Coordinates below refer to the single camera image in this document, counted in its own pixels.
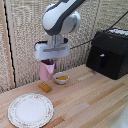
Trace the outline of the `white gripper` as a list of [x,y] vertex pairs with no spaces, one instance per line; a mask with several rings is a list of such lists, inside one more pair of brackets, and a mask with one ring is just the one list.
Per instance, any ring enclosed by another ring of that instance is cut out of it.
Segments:
[[35,45],[35,58],[39,61],[65,57],[69,53],[70,46],[68,44],[60,44],[55,48],[52,48],[47,43],[37,43]]

